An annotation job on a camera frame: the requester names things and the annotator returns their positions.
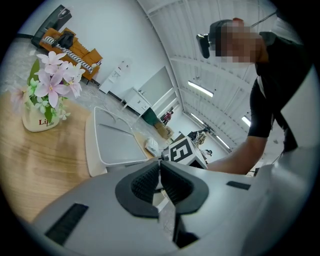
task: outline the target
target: fluorescent light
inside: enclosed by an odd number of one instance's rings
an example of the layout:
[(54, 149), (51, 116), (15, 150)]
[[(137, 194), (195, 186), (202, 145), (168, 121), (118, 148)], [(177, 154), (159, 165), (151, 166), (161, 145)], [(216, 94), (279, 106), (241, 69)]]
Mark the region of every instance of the fluorescent light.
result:
[(250, 126), (250, 125), (251, 125), (250, 120), (249, 120), (248, 118), (246, 118), (245, 116), (244, 116), (244, 117), (242, 117), (242, 121), (244, 121), (248, 126)]
[(228, 149), (230, 149), (230, 147), (222, 140), (222, 139), (220, 139), (220, 137), (219, 136), (216, 136)]
[(196, 117), (194, 114), (191, 113), (191, 116), (193, 116), (195, 119), (197, 119), (201, 124), (204, 124), (198, 117)]
[(194, 82), (188, 81), (188, 85), (190, 85), (190, 86), (192, 86), (192, 87), (194, 87), (194, 88), (198, 89), (199, 91), (201, 91), (201, 92), (205, 93), (206, 95), (209, 95), (210, 97), (212, 97), (212, 96), (214, 95), (212, 92), (210, 92), (210, 91), (208, 91), (208, 90), (206, 90), (206, 89), (202, 88), (202, 87), (201, 87), (201, 86), (199, 86), (199, 85), (196, 85)]

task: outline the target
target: white corrugated ceiling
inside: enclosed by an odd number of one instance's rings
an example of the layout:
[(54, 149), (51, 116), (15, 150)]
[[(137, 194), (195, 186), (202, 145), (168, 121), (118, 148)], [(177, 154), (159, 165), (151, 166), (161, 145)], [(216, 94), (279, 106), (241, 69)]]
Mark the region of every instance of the white corrugated ceiling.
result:
[[(197, 34), (209, 32), (210, 24), (222, 19), (240, 18), (252, 25), (273, 13), (266, 0), (138, 0), (152, 22), (174, 70), (186, 113), (209, 124), (232, 149), (247, 137), (250, 118), (250, 92), (257, 78), (255, 66), (234, 68), (220, 64), (215, 57), (202, 57)], [(257, 25), (257, 32), (275, 28), (273, 15)], [(188, 81), (214, 92), (213, 97), (188, 85)], [(275, 124), (263, 158), (274, 160), (283, 149), (284, 134)]]

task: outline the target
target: black t-shirt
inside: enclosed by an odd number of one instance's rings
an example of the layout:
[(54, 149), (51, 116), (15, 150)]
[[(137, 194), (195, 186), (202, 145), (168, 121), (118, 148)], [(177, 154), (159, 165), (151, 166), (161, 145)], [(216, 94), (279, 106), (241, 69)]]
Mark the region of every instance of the black t-shirt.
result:
[(284, 151), (288, 152), (295, 149), (297, 143), (280, 111), (304, 81), (312, 63), (303, 45), (272, 32), (261, 32), (260, 35), (266, 44), (268, 63), (255, 65), (263, 89), (256, 79), (250, 94), (251, 125), (248, 136), (267, 138), (273, 119), (276, 119), (284, 130)]

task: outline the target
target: short sleeve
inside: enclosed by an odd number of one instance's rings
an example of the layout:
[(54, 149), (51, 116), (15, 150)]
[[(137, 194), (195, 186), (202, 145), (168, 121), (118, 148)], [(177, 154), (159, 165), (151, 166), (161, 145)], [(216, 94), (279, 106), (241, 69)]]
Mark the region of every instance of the short sleeve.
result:
[(255, 80), (250, 94), (251, 125), (248, 136), (268, 138), (272, 126), (272, 110)]

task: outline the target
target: white cabinet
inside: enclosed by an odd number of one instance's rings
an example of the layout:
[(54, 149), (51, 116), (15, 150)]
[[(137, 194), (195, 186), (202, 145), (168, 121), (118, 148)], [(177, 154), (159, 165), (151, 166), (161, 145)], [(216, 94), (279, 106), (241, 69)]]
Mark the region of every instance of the white cabinet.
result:
[(148, 108), (151, 107), (151, 104), (148, 102), (148, 100), (135, 88), (132, 88), (121, 102), (123, 102), (124, 100), (126, 104), (124, 105), (123, 109), (126, 106), (129, 106), (130, 108), (138, 112), (140, 116), (144, 112), (146, 112)]

